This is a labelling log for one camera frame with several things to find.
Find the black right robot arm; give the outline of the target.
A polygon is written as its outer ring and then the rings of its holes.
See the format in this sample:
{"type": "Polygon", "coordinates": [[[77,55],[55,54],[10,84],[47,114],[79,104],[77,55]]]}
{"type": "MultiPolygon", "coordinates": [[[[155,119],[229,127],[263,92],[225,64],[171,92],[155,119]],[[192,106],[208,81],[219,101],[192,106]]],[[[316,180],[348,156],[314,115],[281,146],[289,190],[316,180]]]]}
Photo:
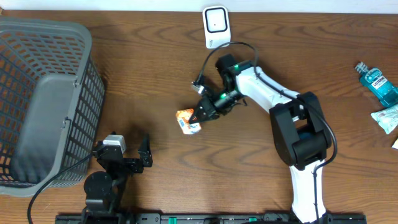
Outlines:
{"type": "Polygon", "coordinates": [[[322,169],[332,144],[318,98],[300,94],[268,77],[254,62],[237,62],[231,54],[220,57],[215,67],[223,90],[214,93],[199,78],[192,85],[202,98],[189,118],[204,123],[228,114],[239,100],[250,98],[270,116],[275,149],[292,178],[292,212],[296,222],[320,223],[326,215],[322,199],[322,169]]]}

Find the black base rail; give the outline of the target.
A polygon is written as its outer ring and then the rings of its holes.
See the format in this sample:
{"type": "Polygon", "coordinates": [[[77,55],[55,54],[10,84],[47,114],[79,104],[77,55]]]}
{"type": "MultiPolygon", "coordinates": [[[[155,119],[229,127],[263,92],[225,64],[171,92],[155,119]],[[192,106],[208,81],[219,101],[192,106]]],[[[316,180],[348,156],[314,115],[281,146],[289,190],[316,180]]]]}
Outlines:
{"type": "Polygon", "coordinates": [[[265,213],[250,215],[161,215],[159,213],[127,213],[105,215],[63,214],[55,217],[55,224],[125,223],[125,224],[239,224],[239,223],[300,223],[291,213],[265,213]]]}

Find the teal wet wipes pack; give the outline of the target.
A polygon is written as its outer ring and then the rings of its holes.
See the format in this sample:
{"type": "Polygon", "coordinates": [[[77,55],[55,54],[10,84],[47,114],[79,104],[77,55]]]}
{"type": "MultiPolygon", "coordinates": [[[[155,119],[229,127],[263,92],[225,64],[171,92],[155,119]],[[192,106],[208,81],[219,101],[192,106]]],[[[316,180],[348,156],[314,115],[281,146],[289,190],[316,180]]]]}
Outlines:
{"type": "Polygon", "coordinates": [[[397,105],[382,111],[371,113],[371,117],[380,125],[386,134],[390,134],[397,127],[397,105]]]}

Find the orange small carton box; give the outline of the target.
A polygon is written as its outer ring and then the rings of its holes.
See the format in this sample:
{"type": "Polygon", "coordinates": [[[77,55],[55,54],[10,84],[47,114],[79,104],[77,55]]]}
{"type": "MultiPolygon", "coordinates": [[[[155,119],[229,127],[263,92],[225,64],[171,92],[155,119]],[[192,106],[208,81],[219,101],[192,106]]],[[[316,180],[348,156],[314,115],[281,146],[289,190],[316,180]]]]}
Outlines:
{"type": "Polygon", "coordinates": [[[189,119],[193,115],[193,109],[179,110],[176,112],[176,119],[182,132],[184,134],[196,134],[201,130],[201,126],[199,123],[190,124],[189,119]]]}

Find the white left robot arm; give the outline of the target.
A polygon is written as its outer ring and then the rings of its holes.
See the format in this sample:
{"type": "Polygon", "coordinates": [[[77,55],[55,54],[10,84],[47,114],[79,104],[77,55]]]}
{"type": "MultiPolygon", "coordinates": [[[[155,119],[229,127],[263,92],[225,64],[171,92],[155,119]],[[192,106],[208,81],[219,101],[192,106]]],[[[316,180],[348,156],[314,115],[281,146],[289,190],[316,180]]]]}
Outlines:
{"type": "Polygon", "coordinates": [[[132,213],[120,208],[120,203],[128,179],[153,164],[149,135],[144,136],[139,146],[138,158],[124,157],[126,149],[124,136],[115,132],[94,147],[92,155],[104,170],[90,174],[85,180],[86,206],[81,213],[81,223],[136,222],[132,213]]]}

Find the white barcode scanner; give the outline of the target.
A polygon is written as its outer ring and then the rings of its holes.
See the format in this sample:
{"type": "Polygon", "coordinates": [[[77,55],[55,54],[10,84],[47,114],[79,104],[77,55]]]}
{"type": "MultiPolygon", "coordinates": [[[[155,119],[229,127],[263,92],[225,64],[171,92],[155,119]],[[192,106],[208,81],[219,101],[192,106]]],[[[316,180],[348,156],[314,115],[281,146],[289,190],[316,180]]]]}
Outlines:
{"type": "Polygon", "coordinates": [[[202,11],[205,45],[215,49],[231,41],[228,10],[224,6],[210,6],[202,11]]]}

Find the yellow snack bag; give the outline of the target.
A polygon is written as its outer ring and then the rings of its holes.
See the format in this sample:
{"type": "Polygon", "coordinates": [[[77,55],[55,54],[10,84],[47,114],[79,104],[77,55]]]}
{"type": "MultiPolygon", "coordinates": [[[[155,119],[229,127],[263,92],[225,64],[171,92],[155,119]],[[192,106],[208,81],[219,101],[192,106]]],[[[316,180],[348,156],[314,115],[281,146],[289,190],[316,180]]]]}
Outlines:
{"type": "Polygon", "coordinates": [[[398,139],[395,140],[395,142],[392,145],[393,149],[398,149],[398,139]]]}

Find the grey plastic basket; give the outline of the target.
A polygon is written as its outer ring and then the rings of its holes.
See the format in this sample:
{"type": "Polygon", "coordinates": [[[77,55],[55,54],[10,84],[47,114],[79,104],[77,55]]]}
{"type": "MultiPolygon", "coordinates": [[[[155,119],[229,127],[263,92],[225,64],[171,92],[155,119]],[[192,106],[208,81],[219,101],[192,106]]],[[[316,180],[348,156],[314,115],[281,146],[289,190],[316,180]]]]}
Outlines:
{"type": "Polygon", "coordinates": [[[1,193],[30,197],[86,175],[105,87],[89,30],[1,18],[1,193]]]}

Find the blue mouthwash bottle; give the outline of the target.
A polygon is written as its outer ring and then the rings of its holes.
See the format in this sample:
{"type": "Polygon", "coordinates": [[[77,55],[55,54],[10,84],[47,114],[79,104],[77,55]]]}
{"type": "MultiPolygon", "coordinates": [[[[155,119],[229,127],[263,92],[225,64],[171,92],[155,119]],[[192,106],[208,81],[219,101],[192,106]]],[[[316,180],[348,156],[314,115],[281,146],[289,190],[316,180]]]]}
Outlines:
{"type": "Polygon", "coordinates": [[[363,62],[359,62],[354,68],[359,74],[359,82],[368,88],[385,108],[397,104],[397,87],[394,86],[380,71],[369,68],[363,62]]]}

